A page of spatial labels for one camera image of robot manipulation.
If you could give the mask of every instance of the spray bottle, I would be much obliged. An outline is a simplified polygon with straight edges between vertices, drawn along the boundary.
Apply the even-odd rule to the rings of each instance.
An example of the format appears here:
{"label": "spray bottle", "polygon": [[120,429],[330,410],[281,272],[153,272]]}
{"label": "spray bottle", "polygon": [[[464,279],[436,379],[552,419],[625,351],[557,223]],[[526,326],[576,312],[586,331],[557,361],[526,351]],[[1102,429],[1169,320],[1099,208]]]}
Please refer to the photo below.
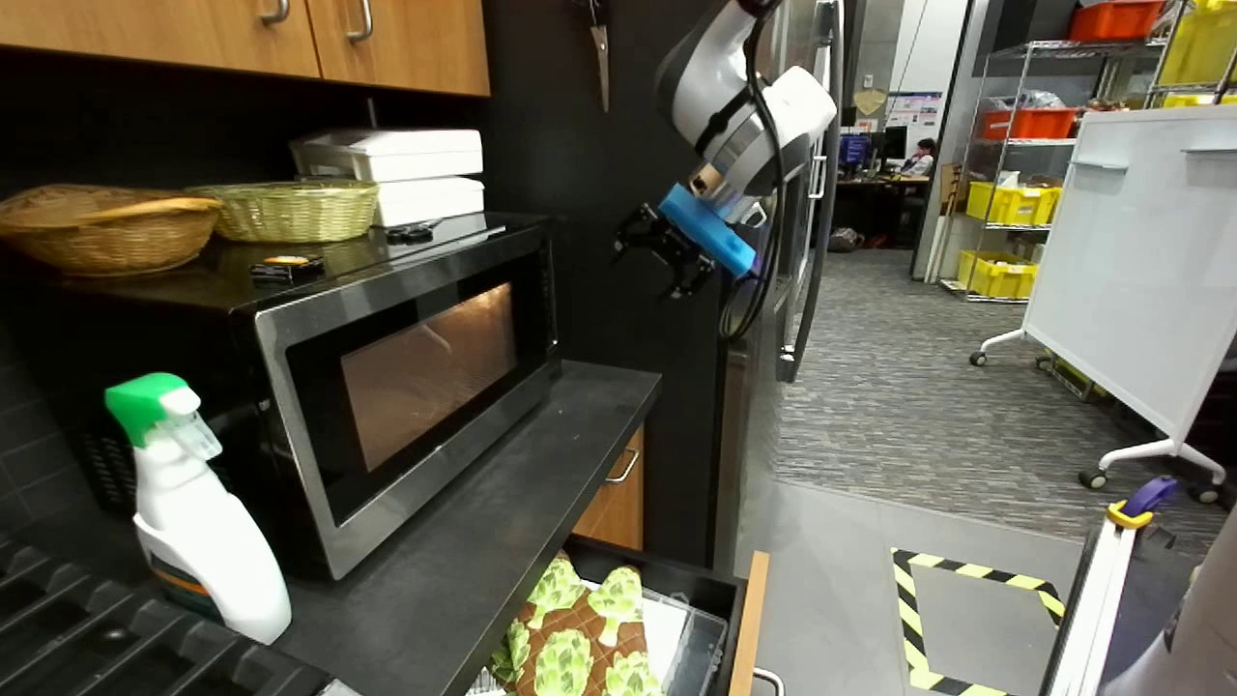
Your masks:
{"label": "spray bottle", "polygon": [[105,396],[135,449],[135,529],[172,599],[269,647],[290,627],[278,562],[242,502],[208,468],[217,433],[184,379],[150,371]]}

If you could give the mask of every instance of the white board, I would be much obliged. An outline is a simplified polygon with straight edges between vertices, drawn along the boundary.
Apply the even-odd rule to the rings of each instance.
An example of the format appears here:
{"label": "white board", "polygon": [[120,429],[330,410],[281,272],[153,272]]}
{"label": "white board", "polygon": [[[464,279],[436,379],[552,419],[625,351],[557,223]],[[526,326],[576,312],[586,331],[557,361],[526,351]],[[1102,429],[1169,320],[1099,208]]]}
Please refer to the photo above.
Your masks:
{"label": "white board", "polygon": [[1083,120],[1023,330],[1192,433],[1237,331],[1237,110]]}

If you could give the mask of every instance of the black countertop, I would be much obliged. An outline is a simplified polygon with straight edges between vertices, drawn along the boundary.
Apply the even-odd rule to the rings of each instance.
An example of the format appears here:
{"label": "black countertop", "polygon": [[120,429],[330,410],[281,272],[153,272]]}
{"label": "black countertop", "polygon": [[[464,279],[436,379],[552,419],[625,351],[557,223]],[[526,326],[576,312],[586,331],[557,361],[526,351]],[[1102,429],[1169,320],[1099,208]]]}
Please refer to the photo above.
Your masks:
{"label": "black countertop", "polygon": [[295,627],[275,647],[369,696],[469,691],[659,382],[566,362],[550,404],[348,580],[295,580]]}

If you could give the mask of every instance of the refrigerator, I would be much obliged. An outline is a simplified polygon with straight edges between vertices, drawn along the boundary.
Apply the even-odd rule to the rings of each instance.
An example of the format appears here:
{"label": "refrigerator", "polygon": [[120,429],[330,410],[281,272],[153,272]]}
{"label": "refrigerator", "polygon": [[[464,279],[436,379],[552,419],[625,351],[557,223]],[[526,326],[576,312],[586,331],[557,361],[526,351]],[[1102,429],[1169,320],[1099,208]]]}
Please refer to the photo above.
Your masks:
{"label": "refrigerator", "polygon": [[[661,400],[646,422],[646,551],[729,567],[745,468],[767,464],[749,433],[778,422],[754,404],[778,389],[778,374],[794,374],[781,369],[781,348],[799,351],[811,331],[808,294],[822,250],[817,219],[831,178],[794,186],[795,235],[786,241],[778,288],[744,344],[719,338],[729,297],[724,279],[693,297],[670,297],[670,272],[652,255],[614,258],[617,219],[641,203],[661,203],[696,165],[693,148],[659,111],[652,81],[670,48],[717,8],[717,0],[612,0],[612,110],[603,110],[586,0],[491,0],[487,169],[491,208],[557,215],[561,351],[661,371]],[[808,53],[821,71],[822,8],[834,3],[790,0],[763,67]]]}

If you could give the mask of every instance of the wooden cabinet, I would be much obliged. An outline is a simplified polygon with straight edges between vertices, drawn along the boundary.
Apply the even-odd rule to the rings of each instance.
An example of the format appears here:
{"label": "wooden cabinet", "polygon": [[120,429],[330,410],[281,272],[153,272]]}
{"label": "wooden cabinet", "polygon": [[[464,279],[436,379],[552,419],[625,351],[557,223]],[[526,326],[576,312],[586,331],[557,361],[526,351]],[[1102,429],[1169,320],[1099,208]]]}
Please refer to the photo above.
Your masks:
{"label": "wooden cabinet", "polygon": [[576,536],[646,551],[646,429],[637,429],[592,507],[576,522]]}
{"label": "wooden cabinet", "polygon": [[483,0],[0,0],[0,48],[491,94]]}
{"label": "wooden cabinet", "polygon": [[0,44],[316,79],[313,32],[298,0],[0,0]]}
{"label": "wooden cabinet", "polygon": [[491,94],[479,0],[311,0],[320,79]]}

